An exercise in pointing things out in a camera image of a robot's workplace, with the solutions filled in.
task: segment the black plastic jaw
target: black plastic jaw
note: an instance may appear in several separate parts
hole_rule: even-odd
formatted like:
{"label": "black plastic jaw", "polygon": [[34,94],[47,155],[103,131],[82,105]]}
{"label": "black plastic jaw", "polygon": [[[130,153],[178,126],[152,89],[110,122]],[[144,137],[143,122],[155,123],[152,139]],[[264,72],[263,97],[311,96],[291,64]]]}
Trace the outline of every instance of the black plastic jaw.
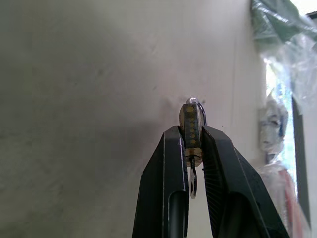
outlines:
{"label": "black plastic jaw", "polygon": [[214,238],[288,238],[259,174],[222,131],[203,126],[203,164]]}
{"label": "black plastic jaw", "polygon": [[132,238],[184,238],[188,225],[188,176],[177,126],[165,131],[143,171]]}

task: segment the white wall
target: white wall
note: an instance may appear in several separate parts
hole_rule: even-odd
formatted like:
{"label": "white wall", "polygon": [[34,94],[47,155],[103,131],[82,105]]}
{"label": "white wall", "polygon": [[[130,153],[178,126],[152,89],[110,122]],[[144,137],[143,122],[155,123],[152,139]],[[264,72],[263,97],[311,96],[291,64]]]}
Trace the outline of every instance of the white wall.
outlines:
{"label": "white wall", "polygon": [[308,192],[313,236],[317,236],[317,104],[303,115]]}
{"label": "white wall", "polygon": [[[262,165],[249,11],[248,0],[1,1],[0,237],[131,237],[142,170],[189,96]],[[210,234],[199,173],[189,237]]]}

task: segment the clamp jaw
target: clamp jaw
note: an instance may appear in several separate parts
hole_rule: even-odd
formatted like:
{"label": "clamp jaw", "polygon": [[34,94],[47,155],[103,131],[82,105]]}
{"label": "clamp jaw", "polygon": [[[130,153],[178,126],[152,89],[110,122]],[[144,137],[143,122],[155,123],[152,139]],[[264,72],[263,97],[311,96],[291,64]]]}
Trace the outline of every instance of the clamp jaw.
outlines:
{"label": "clamp jaw", "polygon": [[191,98],[180,126],[163,133],[141,177],[132,238],[187,237],[189,193],[195,198],[201,162],[214,238],[288,238],[259,174],[228,136],[206,124]]}

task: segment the gray wall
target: gray wall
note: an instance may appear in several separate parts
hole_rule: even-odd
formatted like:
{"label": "gray wall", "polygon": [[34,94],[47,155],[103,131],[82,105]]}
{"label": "gray wall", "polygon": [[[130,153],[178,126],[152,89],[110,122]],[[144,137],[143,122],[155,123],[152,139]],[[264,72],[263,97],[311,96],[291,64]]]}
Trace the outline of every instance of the gray wall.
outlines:
{"label": "gray wall", "polygon": [[[189,96],[262,165],[265,78],[249,10],[248,0],[1,1],[0,237],[131,237],[142,170]],[[204,238],[198,175],[189,237]]]}

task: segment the transparent plastic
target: transparent plastic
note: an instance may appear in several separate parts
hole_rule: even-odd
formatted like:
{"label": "transparent plastic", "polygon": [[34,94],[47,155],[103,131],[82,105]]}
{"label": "transparent plastic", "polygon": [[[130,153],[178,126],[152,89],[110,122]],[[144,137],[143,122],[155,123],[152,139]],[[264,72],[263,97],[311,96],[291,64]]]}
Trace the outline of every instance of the transparent plastic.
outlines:
{"label": "transparent plastic", "polygon": [[295,185],[283,164],[274,161],[258,172],[290,238],[311,238],[311,229],[296,199]]}
{"label": "transparent plastic", "polygon": [[316,103],[317,28],[290,0],[253,0],[254,40],[261,57],[292,91],[301,112]]}
{"label": "transparent plastic", "polygon": [[260,148],[269,155],[278,155],[283,149],[288,112],[278,102],[273,91],[266,98],[266,106],[260,111]]}

